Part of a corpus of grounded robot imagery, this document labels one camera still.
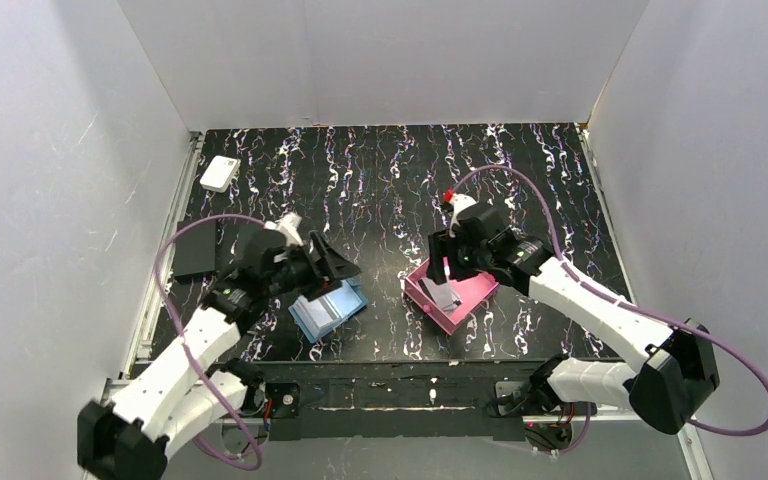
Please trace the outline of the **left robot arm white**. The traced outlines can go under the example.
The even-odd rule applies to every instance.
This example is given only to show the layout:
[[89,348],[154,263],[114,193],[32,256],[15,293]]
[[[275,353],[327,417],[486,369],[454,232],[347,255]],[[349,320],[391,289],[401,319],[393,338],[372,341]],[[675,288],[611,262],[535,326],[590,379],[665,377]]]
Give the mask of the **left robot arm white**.
[[98,479],[159,479],[171,457],[225,415],[241,420],[263,374],[233,360],[214,362],[258,322],[272,299],[315,299],[359,275],[358,265],[313,231],[257,231],[203,296],[178,337],[136,379],[77,417],[77,463]]

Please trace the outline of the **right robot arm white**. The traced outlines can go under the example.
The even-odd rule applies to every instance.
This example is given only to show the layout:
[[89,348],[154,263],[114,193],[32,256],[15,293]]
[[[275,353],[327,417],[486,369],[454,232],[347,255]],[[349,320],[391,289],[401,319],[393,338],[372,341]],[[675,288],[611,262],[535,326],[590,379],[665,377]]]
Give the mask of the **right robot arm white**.
[[564,404],[630,409],[647,425],[676,434],[719,386],[712,344],[698,324],[668,326],[634,311],[603,285],[559,259],[532,235],[519,235],[493,206],[449,193],[449,226],[428,237],[428,275],[437,285],[490,275],[596,335],[617,362],[551,357],[516,393],[496,402],[499,415],[548,412]]

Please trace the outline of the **credit card with stripe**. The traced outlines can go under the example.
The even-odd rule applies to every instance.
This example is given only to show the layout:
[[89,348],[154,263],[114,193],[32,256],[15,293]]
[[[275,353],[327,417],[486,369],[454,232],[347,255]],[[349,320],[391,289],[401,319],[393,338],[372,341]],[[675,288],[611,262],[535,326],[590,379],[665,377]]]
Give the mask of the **credit card with stripe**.
[[312,333],[319,333],[324,329],[330,328],[341,318],[339,311],[324,297],[314,301],[308,301],[305,297],[300,297],[294,304],[294,307],[302,323]]

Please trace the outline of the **pink plastic box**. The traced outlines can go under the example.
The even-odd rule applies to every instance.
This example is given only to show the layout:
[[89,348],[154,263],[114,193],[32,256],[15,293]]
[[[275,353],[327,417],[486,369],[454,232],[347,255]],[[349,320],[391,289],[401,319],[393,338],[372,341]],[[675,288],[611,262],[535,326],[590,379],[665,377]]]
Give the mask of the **pink plastic box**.
[[466,280],[447,280],[436,284],[428,276],[429,262],[425,261],[404,280],[403,291],[418,310],[453,335],[468,322],[468,317],[488,301],[499,283],[487,273]]

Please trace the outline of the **blue card holder wallet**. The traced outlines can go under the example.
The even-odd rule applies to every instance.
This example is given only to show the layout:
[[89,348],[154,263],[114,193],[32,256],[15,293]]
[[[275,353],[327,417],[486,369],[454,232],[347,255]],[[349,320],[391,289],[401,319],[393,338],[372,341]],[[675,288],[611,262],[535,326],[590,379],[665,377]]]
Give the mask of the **blue card holder wallet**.
[[305,338],[314,344],[344,324],[368,305],[357,278],[343,280],[341,286],[315,300],[299,296],[288,307]]

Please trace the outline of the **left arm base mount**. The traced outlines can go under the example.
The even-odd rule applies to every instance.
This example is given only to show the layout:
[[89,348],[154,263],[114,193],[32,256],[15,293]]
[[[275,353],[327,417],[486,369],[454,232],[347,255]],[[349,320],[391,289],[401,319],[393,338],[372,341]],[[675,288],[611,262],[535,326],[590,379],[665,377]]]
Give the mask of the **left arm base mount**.
[[[238,415],[257,445],[263,446],[269,439],[274,420],[292,419],[298,415],[300,398],[298,383],[264,383],[246,394]],[[223,453],[232,458],[241,458],[254,450],[248,437],[231,419],[220,424],[220,441]]]

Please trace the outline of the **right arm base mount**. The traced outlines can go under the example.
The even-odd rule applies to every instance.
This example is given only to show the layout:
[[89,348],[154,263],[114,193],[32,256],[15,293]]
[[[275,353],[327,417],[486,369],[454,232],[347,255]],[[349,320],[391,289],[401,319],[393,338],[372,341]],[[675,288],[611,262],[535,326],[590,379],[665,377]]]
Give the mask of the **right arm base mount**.
[[494,384],[484,410],[491,418],[523,420],[531,449],[557,457],[581,443],[598,407],[557,400],[547,387],[533,388],[528,380],[502,380]]

